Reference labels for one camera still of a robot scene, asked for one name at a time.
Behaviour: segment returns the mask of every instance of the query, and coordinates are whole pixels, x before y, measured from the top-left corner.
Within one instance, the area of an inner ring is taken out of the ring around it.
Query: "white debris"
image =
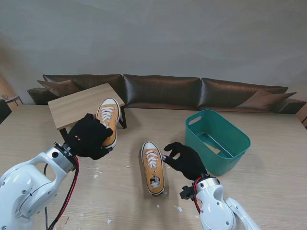
[[[182,212],[182,208],[181,207],[177,207],[176,205],[174,205],[175,208],[177,208],[180,212]]]

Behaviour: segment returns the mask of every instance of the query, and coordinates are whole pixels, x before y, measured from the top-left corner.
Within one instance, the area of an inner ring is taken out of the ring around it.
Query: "canvas shoe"
[[[116,125],[120,118],[120,106],[113,98],[105,99],[98,108],[96,119],[113,130],[112,136],[108,137],[102,144],[105,148],[114,148],[116,146]]]
[[[141,156],[148,190],[152,195],[159,195],[164,191],[162,154],[155,144],[145,142],[142,147]]]

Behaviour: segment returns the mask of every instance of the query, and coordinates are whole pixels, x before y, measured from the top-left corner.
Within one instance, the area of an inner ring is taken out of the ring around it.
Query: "brown leather sofa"
[[[81,90],[109,83],[128,108],[157,108],[296,114],[306,103],[287,99],[270,111],[236,108],[258,89],[285,93],[287,87],[254,85],[225,80],[137,75],[43,75],[45,81],[73,80]],[[47,104],[58,97],[44,88],[29,89],[35,104]]]

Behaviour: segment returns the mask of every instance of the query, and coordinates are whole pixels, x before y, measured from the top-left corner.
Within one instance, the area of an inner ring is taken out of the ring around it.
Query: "black glove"
[[[64,145],[68,145],[77,156],[97,160],[109,153],[102,143],[112,134],[112,129],[106,128],[92,114],[87,114],[71,129]]]
[[[179,142],[174,142],[167,145],[164,150],[172,150],[172,152],[169,154],[169,157],[164,156],[165,158],[163,161],[173,169],[182,172],[189,180],[195,181],[197,178],[201,177],[202,173],[204,176],[209,176],[207,175],[207,170],[202,164],[198,153],[191,147],[185,146]],[[176,160],[173,159],[178,153],[180,153],[180,157]]]

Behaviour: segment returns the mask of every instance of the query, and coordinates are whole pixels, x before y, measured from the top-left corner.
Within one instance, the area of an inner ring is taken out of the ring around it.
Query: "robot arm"
[[[183,187],[183,199],[193,199],[193,188]],[[260,230],[258,225],[234,199],[223,199],[224,187],[215,177],[204,178],[196,185],[196,199],[202,202],[200,219],[203,230],[236,230],[241,220],[246,230]]]
[[[41,162],[53,169],[54,181],[36,168]],[[73,156],[58,144],[9,169],[0,178],[0,230],[33,229],[33,215],[52,201],[74,169]]]

